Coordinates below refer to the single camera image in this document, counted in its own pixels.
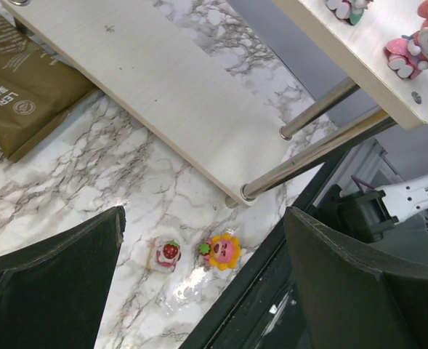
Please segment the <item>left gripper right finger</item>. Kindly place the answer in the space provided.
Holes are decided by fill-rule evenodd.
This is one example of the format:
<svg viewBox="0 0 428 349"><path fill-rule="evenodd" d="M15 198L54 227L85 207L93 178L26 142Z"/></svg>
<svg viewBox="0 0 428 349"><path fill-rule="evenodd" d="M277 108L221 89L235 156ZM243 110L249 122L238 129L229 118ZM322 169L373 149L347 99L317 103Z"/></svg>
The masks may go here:
<svg viewBox="0 0 428 349"><path fill-rule="evenodd" d="M313 348L428 348L428 266L292 206L284 231Z"/></svg>

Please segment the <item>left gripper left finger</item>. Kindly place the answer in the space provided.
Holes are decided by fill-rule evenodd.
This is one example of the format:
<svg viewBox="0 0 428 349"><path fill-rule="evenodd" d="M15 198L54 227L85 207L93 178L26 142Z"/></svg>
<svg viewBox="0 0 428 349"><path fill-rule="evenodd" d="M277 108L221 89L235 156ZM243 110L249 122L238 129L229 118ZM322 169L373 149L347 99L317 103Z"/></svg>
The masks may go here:
<svg viewBox="0 0 428 349"><path fill-rule="evenodd" d="M0 348L93 348L125 226L115 206L0 256Z"/></svg>

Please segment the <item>red strawberry cake toy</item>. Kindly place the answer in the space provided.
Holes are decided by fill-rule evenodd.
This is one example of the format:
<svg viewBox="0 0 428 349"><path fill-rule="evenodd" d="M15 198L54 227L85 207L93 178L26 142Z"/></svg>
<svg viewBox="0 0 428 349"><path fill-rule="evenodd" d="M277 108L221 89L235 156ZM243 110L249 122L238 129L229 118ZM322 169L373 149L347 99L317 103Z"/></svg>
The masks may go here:
<svg viewBox="0 0 428 349"><path fill-rule="evenodd" d="M145 267L161 273L173 273L181 259L181 247L175 238L155 237L150 244Z"/></svg>

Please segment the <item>pink toy orange plate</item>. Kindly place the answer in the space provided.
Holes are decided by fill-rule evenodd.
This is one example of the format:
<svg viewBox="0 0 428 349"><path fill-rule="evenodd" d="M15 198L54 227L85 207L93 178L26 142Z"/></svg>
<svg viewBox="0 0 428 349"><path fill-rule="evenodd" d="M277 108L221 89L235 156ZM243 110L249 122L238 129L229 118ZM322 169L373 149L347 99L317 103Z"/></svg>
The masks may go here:
<svg viewBox="0 0 428 349"><path fill-rule="evenodd" d="M241 256L240 240L231 233L212 236L199 245L198 252L211 267L218 270L234 269Z"/></svg>

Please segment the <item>pink bear toy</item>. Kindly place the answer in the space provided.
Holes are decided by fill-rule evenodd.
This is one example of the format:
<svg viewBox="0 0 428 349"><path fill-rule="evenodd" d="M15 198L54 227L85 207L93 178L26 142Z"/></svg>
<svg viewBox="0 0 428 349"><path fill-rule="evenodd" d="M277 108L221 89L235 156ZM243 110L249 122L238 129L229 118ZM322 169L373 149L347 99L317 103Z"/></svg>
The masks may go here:
<svg viewBox="0 0 428 349"><path fill-rule="evenodd" d="M401 79L414 79L428 70L428 1L423 1L417 14L424 19L420 29L410 36L389 41L384 52L387 66Z"/></svg>

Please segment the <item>pink mushroom toy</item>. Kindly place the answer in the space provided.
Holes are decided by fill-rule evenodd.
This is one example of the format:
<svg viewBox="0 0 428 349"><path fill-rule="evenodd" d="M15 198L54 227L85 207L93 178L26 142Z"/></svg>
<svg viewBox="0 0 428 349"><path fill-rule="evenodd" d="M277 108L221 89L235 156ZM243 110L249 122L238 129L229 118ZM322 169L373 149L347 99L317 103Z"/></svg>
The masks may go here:
<svg viewBox="0 0 428 349"><path fill-rule="evenodd" d="M372 0L326 0L326 7L335 17L357 25Z"/></svg>

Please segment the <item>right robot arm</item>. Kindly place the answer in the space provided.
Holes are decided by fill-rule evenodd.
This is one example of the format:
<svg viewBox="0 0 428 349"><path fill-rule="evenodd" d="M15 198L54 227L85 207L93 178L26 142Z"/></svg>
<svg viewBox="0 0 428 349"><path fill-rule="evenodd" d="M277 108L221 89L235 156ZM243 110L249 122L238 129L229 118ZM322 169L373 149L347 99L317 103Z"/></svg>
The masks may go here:
<svg viewBox="0 0 428 349"><path fill-rule="evenodd" d="M384 232L428 210L428 174L366 193L334 196L329 204L327 225L364 243L374 243L383 239Z"/></svg>

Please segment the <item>white metal shelf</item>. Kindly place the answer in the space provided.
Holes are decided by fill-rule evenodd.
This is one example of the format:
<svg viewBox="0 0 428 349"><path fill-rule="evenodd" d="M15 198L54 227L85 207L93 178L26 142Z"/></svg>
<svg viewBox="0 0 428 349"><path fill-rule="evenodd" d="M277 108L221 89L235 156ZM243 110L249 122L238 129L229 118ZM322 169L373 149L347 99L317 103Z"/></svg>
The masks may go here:
<svg viewBox="0 0 428 349"><path fill-rule="evenodd" d="M278 7L376 101L291 159L283 122L149 1L5 1L4 8L230 197L261 193L379 132L428 123L428 71L388 67L384 44L421 25L417 1L377 1L350 27L322 1Z"/></svg>

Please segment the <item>brown snack bag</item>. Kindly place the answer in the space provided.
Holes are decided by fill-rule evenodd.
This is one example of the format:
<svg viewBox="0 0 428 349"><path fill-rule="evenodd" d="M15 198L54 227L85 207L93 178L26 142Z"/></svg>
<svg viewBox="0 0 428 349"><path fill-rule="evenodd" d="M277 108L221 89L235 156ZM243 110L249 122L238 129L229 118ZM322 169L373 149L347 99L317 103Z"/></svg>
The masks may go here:
<svg viewBox="0 0 428 349"><path fill-rule="evenodd" d="M19 161L96 91L0 15L0 148Z"/></svg>

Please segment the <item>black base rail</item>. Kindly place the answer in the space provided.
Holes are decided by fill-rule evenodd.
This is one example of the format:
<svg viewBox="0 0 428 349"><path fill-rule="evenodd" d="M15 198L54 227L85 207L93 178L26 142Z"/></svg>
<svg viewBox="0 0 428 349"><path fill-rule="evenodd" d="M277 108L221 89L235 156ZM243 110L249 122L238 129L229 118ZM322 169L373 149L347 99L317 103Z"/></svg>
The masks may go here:
<svg viewBox="0 0 428 349"><path fill-rule="evenodd" d="M273 302L290 292L291 274L280 219L181 347L254 348Z"/></svg>

